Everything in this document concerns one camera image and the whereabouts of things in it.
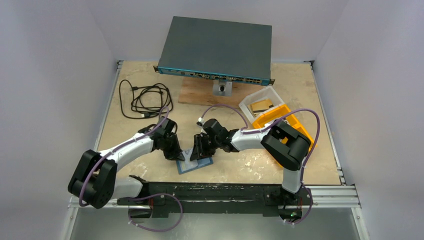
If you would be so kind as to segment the blue card holder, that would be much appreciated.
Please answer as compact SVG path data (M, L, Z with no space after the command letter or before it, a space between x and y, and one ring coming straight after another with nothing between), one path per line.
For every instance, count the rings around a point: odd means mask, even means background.
M184 161L177 161L176 162L176 167L177 167L177 171L180 175L203 168L203 167L207 167L209 165L212 165L213 159L211 157L206 157L206 158L202 158L199 160L194 160L194 161L190 161L190 162L185 162Z

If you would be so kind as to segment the gold cards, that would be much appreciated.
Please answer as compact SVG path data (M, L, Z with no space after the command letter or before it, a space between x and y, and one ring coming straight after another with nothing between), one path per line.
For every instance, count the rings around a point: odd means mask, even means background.
M254 116L257 116L260 113L263 113L273 107L274 107L273 102L269 98L263 99L248 105L248 109Z

